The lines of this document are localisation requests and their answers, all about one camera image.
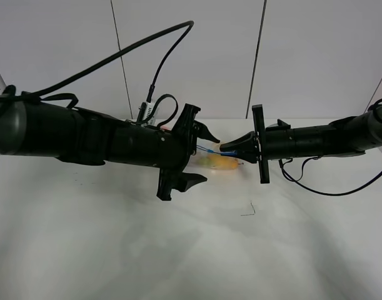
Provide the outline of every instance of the power cord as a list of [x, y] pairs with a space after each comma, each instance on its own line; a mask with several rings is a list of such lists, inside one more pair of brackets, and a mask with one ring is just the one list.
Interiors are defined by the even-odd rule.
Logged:
[[[50, 97], [47, 97], [47, 98], [44, 98], [44, 99], [41, 99], [42, 96], [45, 96], [47, 94], [50, 94], [50, 93], [53, 93], [54, 91], [57, 91], [58, 89], [61, 89], [63, 88], [64, 86], [67, 86], [68, 84], [71, 84], [73, 83], [74, 81], [77, 81], [78, 79], [96, 71], [97, 69], [107, 65], [108, 63], [114, 61], [115, 59], [117, 58], [120, 58], [121, 56], [123, 56], [124, 54], [127, 54], [128, 52], [131, 52], [132, 50], [142, 46], [142, 45], [145, 45], [155, 39], [158, 39], [162, 36], [165, 36], [169, 33], [172, 33], [174, 31], [177, 31], [179, 29], [182, 29], [182, 28], [187, 28], [187, 30], [185, 30], [185, 32], [181, 35], [181, 37], [174, 43], [174, 45], [170, 48], [170, 50], [166, 53], [166, 55], [163, 57], [163, 60], [160, 62], [160, 65], [158, 67], [158, 70], [156, 71], [156, 74], [154, 75], [154, 79], [153, 79], [153, 83], [152, 83], [152, 86], [153, 86], [153, 89], [154, 89], [154, 85], [156, 83], [156, 80], [157, 80], [157, 77], [159, 75], [159, 72], [164, 64], [164, 62], [166, 61], [167, 57], [171, 54], [171, 52], [174, 50], [174, 48], [185, 38], [185, 36], [188, 34], [188, 32], [190, 32], [191, 28], [193, 27], [194, 25], [194, 22], [193, 21], [188, 21], [188, 22], [184, 22], [184, 23], [181, 23], [181, 24], [178, 24], [178, 25], [175, 25], [173, 27], [170, 27], [170, 28], [167, 28], [165, 30], [162, 30], [160, 32], [157, 32], [155, 34], [152, 34], [151, 36], [148, 36], [147, 38], [144, 38], [138, 42], [135, 42], [134, 44], [128, 46], [128, 47], [125, 47], [124, 49], [114, 53], [113, 55], [107, 57], [106, 59], [103, 59], [102, 61], [94, 64], [93, 66], [53, 85], [53, 86], [50, 86], [50, 87], [47, 87], [46, 89], [42, 89], [40, 91], [36, 91], [36, 92], [28, 92], [28, 93], [23, 93], [22, 95], [20, 96], [0, 96], [0, 103], [14, 103], [14, 102], [19, 102], [19, 101], [33, 101], [34, 99], [37, 99], [38, 101], [56, 101], [56, 100], [63, 100], [63, 99], [56, 99], [58, 98], [57, 95], [54, 95], [55, 96], [55, 99], [52, 100], [53, 96], [50, 96]], [[152, 93], [153, 93], [153, 90], [151, 91], [151, 89], [149, 89], [149, 94], [150, 94], [150, 98], [152, 96]], [[2, 105], [0, 107], [0, 116], [3, 115], [3, 113], [6, 111], [6, 105]]]
[[40, 99], [41, 101], [61, 101], [61, 100], [71, 100], [70, 103], [66, 106], [68, 109], [74, 108], [78, 104], [78, 98], [76, 95], [71, 94], [70, 92], [62, 92], [61, 94], [56, 94], [48, 96], [46, 98]]
[[[311, 159], [317, 159], [317, 157], [311, 157], [309, 159], [306, 159], [303, 164], [302, 164], [302, 175], [303, 175], [303, 167], [304, 165]], [[281, 168], [281, 172], [283, 173], [283, 176], [285, 177], [285, 179], [293, 182], [293, 183], [296, 183], [297, 185], [299, 185], [300, 187], [312, 192], [312, 193], [315, 193], [315, 194], [319, 194], [319, 195], [322, 195], [322, 196], [332, 196], [332, 197], [338, 197], [338, 196], [347, 196], [347, 195], [350, 195], [350, 194], [354, 194], [358, 191], [361, 191], [362, 189], [368, 187], [370, 184], [374, 183], [377, 179], [379, 179], [381, 176], [382, 176], [382, 171], [380, 173], [378, 173], [377, 176], [375, 176], [372, 180], [370, 180], [369, 182], [367, 182], [366, 184], [362, 185], [361, 187], [358, 187], [357, 189], [354, 189], [352, 191], [349, 191], [349, 192], [342, 192], [342, 193], [338, 193], [338, 194], [332, 194], [332, 193], [328, 193], [328, 192], [319, 192], [319, 191], [316, 191], [314, 189], [311, 189], [310, 187], [308, 188], [307, 186], [304, 186], [303, 184], [301, 184], [299, 182], [299, 180], [301, 178], [299, 178], [298, 180], [295, 180], [291, 175], [289, 175], [288, 172], [285, 171], [284, 169], [284, 165], [287, 164], [287, 163], [290, 163], [291, 161], [288, 161], [286, 163], [282, 163], [282, 161], [280, 160], [279, 161], [279, 167]]]
[[[286, 180], [291, 181], [292, 183], [294, 183], [294, 182], [298, 182], [298, 181], [300, 181], [300, 180], [303, 178], [303, 171], [304, 171], [304, 167], [305, 167], [305, 165], [306, 165], [309, 161], [311, 161], [311, 160], [313, 160], [313, 159], [316, 161], [316, 160], [318, 160], [319, 158], [320, 158], [320, 157], [311, 157], [311, 158], [305, 159], [305, 160], [303, 161], [303, 163], [302, 163], [302, 173], [301, 173], [301, 177], [300, 177], [298, 180], [291, 179], [291, 178], [287, 177], [287, 175], [285, 175], [284, 172], [283, 172], [283, 176], [285, 177]], [[289, 163], [293, 162], [293, 159], [291, 158], [289, 161], [286, 161], [286, 162], [284, 162], [284, 163], [283, 163], [283, 160], [280, 159], [278, 162], [279, 162], [279, 167], [281, 168], [281, 171], [285, 171], [285, 170], [284, 170], [284, 166], [285, 166], [286, 164], [289, 164]]]

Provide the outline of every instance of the yellow object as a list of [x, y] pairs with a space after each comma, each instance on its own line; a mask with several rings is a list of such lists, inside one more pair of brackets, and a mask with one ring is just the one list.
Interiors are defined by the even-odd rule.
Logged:
[[209, 153], [207, 158], [211, 161], [212, 169], [234, 170], [238, 168], [238, 160], [233, 157], [221, 156], [219, 154]]
[[215, 170], [234, 170], [238, 168], [238, 160], [233, 157], [221, 156], [219, 154], [208, 153], [196, 160], [196, 165]]

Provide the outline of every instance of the white connector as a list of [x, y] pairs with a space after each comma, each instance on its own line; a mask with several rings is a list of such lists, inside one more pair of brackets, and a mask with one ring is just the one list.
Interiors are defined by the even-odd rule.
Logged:
[[[152, 113], [152, 110], [154, 108], [154, 103], [143, 102], [142, 106], [144, 106], [142, 120], [145, 120]], [[152, 126], [154, 125], [158, 111], [159, 111], [159, 107], [157, 107], [156, 111], [154, 112], [154, 116], [152, 117], [152, 119], [148, 121], [148, 125], [152, 125]]]

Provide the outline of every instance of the cable connector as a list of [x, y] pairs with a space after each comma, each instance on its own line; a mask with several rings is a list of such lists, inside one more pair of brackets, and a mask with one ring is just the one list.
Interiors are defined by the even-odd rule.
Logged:
[[[153, 108], [155, 107], [155, 102], [142, 102], [141, 107], [139, 108], [139, 115], [137, 122], [145, 120], [147, 117], [149, 117], [153, 111]], [[152, 116], [152, 118], [145, 123], [145, 125], [154, 125], [154, 122], [156, 120], [156, 114], [159, 111], [159, 106], [156, 107], [156, 110]]]
[[149, 87], [148, 95], [146, 96], [146, 102], [147, 103], [152, 103], [153, 92], [154, 92], [154, 84], [151, 84], [151, 86]]

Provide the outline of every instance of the black plastic fin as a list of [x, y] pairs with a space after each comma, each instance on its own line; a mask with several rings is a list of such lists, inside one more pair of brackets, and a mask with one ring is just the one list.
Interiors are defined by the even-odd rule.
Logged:
[[194, 122], [194, 126], [198, 127], [198, 138], [205, 139], [207, 141], [212, 141], [214, 143], [220, 143], [219, 139], [216, 139], [209, 131], [208, 127], [204, 125], [203, 123]]
[[281, 119], [277, 119], [277, 126], [269, 126], [266, 128], [266, 131], [275, 131], [275, 130], [287, 130], [291, 129], [291, 125], [284, 122]]
[[182, 172], [178, 174], [176, 171], [160, 169], [157, 197], [163, 201], [170, 201], [172, 189], [183, 193], [198, 183], [203, 183], [207, 180], [206, 177], [200, 174]]
[[259, 170], [260, 183], [270, 183], [270, 175], [268, 169], [268, 160], [266, 158], [266, 129], [264, 128], [263, 106], [261, 104], [252, 106], [254, 131], [258, 135], [260, 152], [259, 152]]
[[189, 188], [198, 183], [205, 183], [208, 179], [200, 174], [181, 173], [178, 177], [177, 185], [174, 187], [177, 191], [186, 192]]

